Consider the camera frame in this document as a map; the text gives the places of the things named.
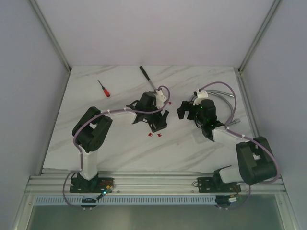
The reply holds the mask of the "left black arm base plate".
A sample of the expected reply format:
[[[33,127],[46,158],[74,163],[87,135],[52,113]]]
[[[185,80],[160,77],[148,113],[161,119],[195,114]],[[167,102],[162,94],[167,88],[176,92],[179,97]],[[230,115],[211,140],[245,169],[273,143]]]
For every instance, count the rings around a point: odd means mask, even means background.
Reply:
[[[114,179],[111,177],[100,177],[99,174],[91,180],[84,179],[79,173],[71,177],[70,193],[101,193],[111,188]]]

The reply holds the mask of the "black fuse box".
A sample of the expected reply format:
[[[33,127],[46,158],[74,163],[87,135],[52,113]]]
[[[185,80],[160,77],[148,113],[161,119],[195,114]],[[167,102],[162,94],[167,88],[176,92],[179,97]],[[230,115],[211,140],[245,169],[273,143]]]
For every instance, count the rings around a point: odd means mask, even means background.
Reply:
[[[148,122],[148,124],[153,133],[158,132],[167,127],[167,124],[166,125],[161,124],[161,118],[152,119]]]

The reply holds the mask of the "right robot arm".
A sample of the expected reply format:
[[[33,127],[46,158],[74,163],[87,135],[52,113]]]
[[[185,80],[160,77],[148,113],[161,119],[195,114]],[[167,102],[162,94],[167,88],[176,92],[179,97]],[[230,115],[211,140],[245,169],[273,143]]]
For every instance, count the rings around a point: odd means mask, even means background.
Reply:
[[[188,120],[196,123],[202,134],[212,142],[221,143],[236,152],[237,163],[214,171],[213,187],[225,190],[230,183],[243,181],[247,185],[272,183],[280,176],[280,169],[271,153],[267,139],[249,138],[229,129],[217,119],[212,100],[200,103],[183,101],[177,109],[179,119],[188,112]]]

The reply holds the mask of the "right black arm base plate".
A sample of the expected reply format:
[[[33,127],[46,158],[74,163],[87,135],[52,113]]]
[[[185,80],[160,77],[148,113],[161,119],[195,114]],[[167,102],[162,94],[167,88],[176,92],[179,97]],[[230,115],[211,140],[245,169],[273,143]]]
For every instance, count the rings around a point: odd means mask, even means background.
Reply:
[[[241,187],[236,182],[224,183],[220,178],[198,177],[197,185],[200,193],[239,193]]]

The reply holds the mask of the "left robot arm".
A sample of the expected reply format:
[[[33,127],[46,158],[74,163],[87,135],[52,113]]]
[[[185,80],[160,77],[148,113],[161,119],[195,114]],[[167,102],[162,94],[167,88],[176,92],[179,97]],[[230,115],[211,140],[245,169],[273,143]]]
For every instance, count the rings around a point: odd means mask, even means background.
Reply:
[[[80,152],[81,166],[79,175],[83,178],[81,188],[88,193],[98,187],[97,155],[107,133],[112,125],[113,114],[132,114],[132,123],[145,122],[153,133],[166,128],[166,118],[169,112],[162,109],[170,97],[164,96],[161,89],[156,92],[145,92],[141,99],[134,101],[123,109],[101,112],[96,107],[90,107],[72,131],[73,143]]]

